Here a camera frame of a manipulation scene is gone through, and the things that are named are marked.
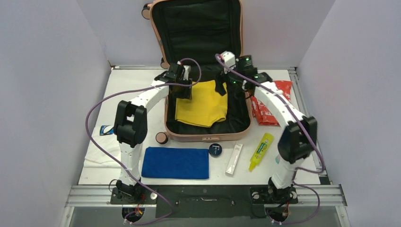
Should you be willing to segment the yellow cloth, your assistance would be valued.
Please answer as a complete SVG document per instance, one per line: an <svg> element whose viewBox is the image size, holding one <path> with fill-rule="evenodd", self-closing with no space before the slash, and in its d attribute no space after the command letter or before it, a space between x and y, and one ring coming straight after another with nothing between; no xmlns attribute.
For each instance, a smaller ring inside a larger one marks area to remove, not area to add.
<svg viewBox="0 0 401 227"><path fill-rule="evenodd" d="M200 82L192 87L192 99L177 99L175 120L188 125L210 128L226 120L228 94L215 91L214 80Z"/></svg>

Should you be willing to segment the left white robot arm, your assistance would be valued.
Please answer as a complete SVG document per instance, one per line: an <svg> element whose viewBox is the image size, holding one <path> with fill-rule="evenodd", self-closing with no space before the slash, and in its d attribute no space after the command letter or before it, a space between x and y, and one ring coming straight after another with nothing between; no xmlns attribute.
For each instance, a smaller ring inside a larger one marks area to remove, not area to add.
<svg viewBox="0 0 401 227"><path fill-rule="evenodd" d="M148 133L148 112L169 93L189 98L192 84L190 72L191 67L180 61L172 64L167 71L154 78L150 87L130 101L122 100L117 105L113 129L120 147L122 167L116 182L116 194L128 203L142 200L146 190L140 183L139 157Z"/></svg>

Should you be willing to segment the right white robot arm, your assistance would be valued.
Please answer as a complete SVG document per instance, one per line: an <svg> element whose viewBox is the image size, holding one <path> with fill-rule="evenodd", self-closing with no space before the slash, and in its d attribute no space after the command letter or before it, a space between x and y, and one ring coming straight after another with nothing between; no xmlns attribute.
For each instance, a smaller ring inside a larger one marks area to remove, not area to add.
<svg viewBox="0 0 401 227"><path fill-rule="evenodd" d="M267 196L272 202L291 199L291 188L298 170L319 174L319 170L301 165L317 151L317 120L298 111L278 89L267 73L258 73L250 55L237 58L232 52L216 54L223 67L223 78L243 90L250 90L278 121L282 135L278 141L278 155L268 181Z"/></svg>

